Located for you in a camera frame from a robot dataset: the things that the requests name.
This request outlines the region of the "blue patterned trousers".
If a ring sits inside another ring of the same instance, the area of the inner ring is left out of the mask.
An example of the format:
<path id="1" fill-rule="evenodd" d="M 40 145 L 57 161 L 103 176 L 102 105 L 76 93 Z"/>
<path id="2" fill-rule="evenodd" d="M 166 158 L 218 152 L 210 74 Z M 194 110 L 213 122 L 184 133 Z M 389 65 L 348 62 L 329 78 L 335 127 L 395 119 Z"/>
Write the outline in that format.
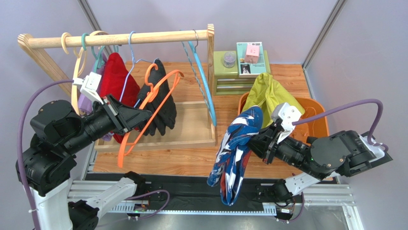
<path id="1" fill-rule="evenodd" d="M 213 168 L 207 179 L 211 187 L 220 186 L 220 197 L 224 205 L 236 203 L 250 158 L 249 140 L 259 134 L 263 123 L 263 112 L 252 106 L 239 114 L 227 127 Z"/>

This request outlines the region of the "yellow-green trousers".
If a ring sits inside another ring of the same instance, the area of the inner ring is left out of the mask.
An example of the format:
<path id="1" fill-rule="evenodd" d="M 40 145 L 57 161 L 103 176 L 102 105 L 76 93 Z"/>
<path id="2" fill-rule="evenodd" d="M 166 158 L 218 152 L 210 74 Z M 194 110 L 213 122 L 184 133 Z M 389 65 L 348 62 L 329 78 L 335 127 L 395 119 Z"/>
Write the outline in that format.
<path id="1" fill-rule="evenodd" d="M 272 123 L 271 114 L 276 106 L 283 103 L 295 106 L 302 115 L 305 113 L 305 109 L 297 99 L 274 79 L 273 75 L 262 73 L 256 77 L 242 110 L 245 111 L 254 105 L 259 106 L 263 113 L 262 127 L 265 128 Z"/>

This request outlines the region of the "sky blue plastic hanger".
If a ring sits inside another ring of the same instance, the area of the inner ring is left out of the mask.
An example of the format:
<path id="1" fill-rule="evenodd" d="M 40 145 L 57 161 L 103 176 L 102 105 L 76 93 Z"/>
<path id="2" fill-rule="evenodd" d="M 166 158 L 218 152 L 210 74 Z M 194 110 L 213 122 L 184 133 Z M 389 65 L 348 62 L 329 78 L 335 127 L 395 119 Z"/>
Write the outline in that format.
<path id="1" fill-rule="evenodd" d="M 211 93 L 210 93 L 208 80 L 207 80 L 206 74 L 204 73 L 204 68 L 202 66 L 202 63 L 201 63 L 200 58 L 199 58 L 199 56 L 197 54 L 197 51 L 196 51 L 196 47 L 197 47 L 198 41 L 199 41 L 198 33 L 194 29 L 193 29 L 193 31 L 194 31 L 195 39 L 196 39 L 196 46 L 194 46 L 191 41 L 188 41 L 188 45 L 189 45 L 191 53 L 193 55 L 193 59 L 194 59 L 196 65 L 197 65 L 198 71 L 196 71 L 195 67 L 193 66 L 193 61 L 192 61 L 192 58 L 190 58 L 189 51 L 187 50 L 187 46 L 185 45 L 185 43 L 183 41 L 181 42 L 181 44 L 183 46 L 184 52 L 185 52 L 185 54 L 187 56 L 187 59 L 188 59 L 188 61 L 190 63 L 190 66 L 192 68 L 194 77 L 195 77 L 195 79 L 196 79 L 196 81 L 198 83 L 199 90 L 200 90 L 200 92 L 201 92 L 201 94 L 203 96 L 204 103 L 205 103 L 205 105 L 207 107 L 209 116 L 211 118 L 211 123 L 212 123 L 213 126 L 216 127 L 217 126 L 217 119 L 216 119 L 215 107 L 214 107 L 214 103 L 213 103 L 212 96 L 211 96 Z"/>

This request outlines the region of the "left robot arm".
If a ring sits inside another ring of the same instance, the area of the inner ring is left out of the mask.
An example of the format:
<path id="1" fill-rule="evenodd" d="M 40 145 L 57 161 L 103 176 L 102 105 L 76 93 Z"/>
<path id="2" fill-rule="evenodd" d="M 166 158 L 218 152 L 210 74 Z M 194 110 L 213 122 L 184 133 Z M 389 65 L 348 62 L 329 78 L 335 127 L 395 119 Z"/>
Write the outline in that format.
<path id="1" fill-rule="evenodd" d="M 30 122 L 32 142 L 20 154 L 16 170 L 30 190 L 40 230 L 93 230 L 101 217 L 136 193 L 145 180 L 128 172 L 100 194 L 69 202 L 70 172 L 77 152 L 110 132 L 125 134 L 151 116 L 112 95 L 94 102 L 89 115 L 78 115 L 66 100 L 49 102 L 39 110 Z"/>

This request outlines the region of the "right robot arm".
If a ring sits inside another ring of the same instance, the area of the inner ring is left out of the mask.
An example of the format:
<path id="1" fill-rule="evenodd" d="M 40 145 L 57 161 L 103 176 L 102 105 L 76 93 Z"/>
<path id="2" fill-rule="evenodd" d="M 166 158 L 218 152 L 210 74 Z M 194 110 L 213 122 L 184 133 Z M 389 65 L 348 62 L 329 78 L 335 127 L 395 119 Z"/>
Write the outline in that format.
<path id="1" fill-rule="evenodd" d="M 274 183 L 268 195 L 274 201 L 289 202 L 306 188 L 335 176 L 352 177 L 392 161 L 387 151 L 368 143 L 368 134 L 341 131 L 328 137 L 292 137 L 278 140 L 282 128 L 271 125 L 253 136 L 247 146 L 265 164 L 277 158 L 302 171 Z"/>

